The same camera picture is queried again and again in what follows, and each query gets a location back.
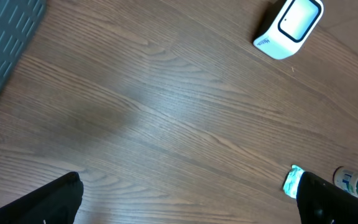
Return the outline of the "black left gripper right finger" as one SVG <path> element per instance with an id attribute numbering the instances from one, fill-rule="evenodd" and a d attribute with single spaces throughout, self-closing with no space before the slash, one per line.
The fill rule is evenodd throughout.
<path id="1" fill-rule="evenodd" d="M 358 224 L 358 198 L 311 172 L 301 176 L 296 201 L 302 224 Z"/>

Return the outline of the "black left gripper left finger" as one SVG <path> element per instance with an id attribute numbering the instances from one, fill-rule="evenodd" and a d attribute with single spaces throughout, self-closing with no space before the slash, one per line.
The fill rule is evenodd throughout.
<path id="1" fill-rule="evenodd" d="M 0 208 L 0 224 L 73 223 L 81 205 L 83 183 L 69 172 Z"/>

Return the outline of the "teal snack wrapper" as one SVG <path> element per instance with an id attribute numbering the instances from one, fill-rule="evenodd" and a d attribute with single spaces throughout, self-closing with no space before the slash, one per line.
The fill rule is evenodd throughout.
<path id="1" fill-rule="evenodd" d="M 290 198 L 296 199 L 298 186 L 304 172 L 305 171 L 297 165 L 291 166 L 291 169 L 287 174 L 282 187 L 284 193 Z"/>

